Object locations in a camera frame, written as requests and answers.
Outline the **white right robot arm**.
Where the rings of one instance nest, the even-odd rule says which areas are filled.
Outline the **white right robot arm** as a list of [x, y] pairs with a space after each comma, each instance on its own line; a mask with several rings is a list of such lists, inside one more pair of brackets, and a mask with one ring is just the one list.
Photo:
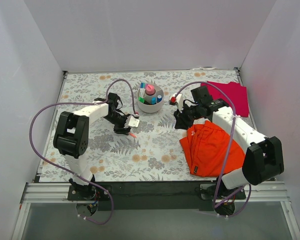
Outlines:
[[169, 99], [177, 107], [175, 128], [187, 132], [179, 142], [190, 174], [215, 177], [217, 195], [227, 199], [240, 187], [257, 186], [283, 173], [282, 143], [277, 137], [253, 129], [227, 101], [213, 99], [206, 86], [191, 93], [190, 105], [181, 93]]

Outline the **pink capped glue bottle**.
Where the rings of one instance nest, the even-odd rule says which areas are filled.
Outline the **pink capped glue bottle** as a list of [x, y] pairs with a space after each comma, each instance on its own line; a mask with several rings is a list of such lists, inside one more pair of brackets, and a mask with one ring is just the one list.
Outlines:
[[147, 97], [153, 97], [156, 93], [156, 89], [153, 85], [151, 84], [148, 84], [146, 87], [145, 87], [145, 96]]

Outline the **white marker teal cap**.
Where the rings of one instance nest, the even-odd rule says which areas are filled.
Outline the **white marker teal cap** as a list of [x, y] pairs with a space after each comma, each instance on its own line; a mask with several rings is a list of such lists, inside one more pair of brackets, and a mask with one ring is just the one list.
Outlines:
[[145, 88], [141, 88], [141, 89], [139, 90], [139, 96], [140, 96], [141, 98], [144, 97], [145, 90], [146, 90]]

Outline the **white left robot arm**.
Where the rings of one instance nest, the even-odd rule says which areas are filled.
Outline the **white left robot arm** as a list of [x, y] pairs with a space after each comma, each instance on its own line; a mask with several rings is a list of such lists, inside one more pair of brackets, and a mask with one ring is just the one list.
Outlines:
[[96, 98], [93, 105], [86, 106], [74, 112], [63, 111], [57, 123], [53, 146], [64, 156], [70, 170], [73, 172], [70, 184], [76, 193], [85, 200], [96, 196], [94, 174], [88, 167], [85, 152], [89, 144], [90, 125], [104, 118], [113, 124], [116, 134], [128, 135], [131, 128], [138, 127], [138, 114], [123, 114], [118, 108], [121, 98], [110, 92], [105, 98]]

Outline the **black highlighter blue cap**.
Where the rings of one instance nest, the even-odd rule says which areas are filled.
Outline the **black highlighter blue cap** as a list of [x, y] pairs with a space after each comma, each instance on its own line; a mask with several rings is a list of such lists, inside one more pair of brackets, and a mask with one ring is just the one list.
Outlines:
[[152, 99], [151, 99], [151, 104], [152, 105], [155, 105], [157, 103], [157, 98], [156, 97], [153, 97]]

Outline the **white round desk organizer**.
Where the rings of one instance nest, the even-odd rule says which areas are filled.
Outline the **white round desk organizer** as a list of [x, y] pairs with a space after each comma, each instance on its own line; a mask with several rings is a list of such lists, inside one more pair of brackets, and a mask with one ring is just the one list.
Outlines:
[[[139, 96], [139, 95], [140, 95], [140, 88], [139, 88], [139, 89], [137, 90], [137, 92], [136, 92], [136, 98], [137, 98], [137, 105], [138, 105], [138, 107], [139, 107], [143, 112], [152, 114], [152, 113], [158, 112], [158, 111], [162, 108], [162, 106], [163, 106], [163, 104], [164, 104], [164, 98], [165, 98], [165, 96], [164, 96], [164, 91], [163, 91], [163, 89], [162, 89], [160, 86], [155, 85], [155, 84], [150, 84], [150, 85], [153, 85], [153, 86], [155, 87], [156, 92], [155, 92], [154, 96], [152, 96], [152, 97], [150, 97], [150, 96], [145, 96], [145, 94], [144, 94], [144, 96], [143, 96], [143, 98], [144, 98], [147, 102], [149, 102], [150, 105], [146, 105], [146, 104], [143, 104], [143, 103], [139, 102], [138, 98], [140, 97], [140, 96]], [[156, 104], [151, 104], [151, 99], [152, 99], [152, 98], [157, 98], [157, 95], [162, 95], [162, 101], [159, 102], [159, 103], [156, 103]]]

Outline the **blue capped small jar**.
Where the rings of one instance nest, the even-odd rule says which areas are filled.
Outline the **blue capped small jar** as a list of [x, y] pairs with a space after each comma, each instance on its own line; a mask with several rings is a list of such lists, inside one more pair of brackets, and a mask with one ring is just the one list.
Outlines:
[[162, 99], [163, 99], [162, 95], [157, 95], [156, 102], [160, 103], [162, 101]]

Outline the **black highlighter green cap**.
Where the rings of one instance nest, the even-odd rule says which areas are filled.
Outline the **black highlighter green cap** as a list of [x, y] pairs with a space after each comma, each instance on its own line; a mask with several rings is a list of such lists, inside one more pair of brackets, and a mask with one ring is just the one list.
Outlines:
[[144, 98], [142, 97], [139, 97], [138, 98], [139, 102], [141, 102], [142, 104], [145, 104], [145, 105], [151, 105], [149, 102], [147, 102]]

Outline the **orange pink pen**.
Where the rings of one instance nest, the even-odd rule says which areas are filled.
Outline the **orange pink pen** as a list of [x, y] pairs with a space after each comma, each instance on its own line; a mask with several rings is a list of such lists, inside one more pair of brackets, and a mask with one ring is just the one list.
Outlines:
[[137, 136], [136, 136], [135, 134], [131, 133], [131, 132], [129, 133], [129, 135], [130, 135], [131, 137], [135, 138], [135, 139], [137, 138]]

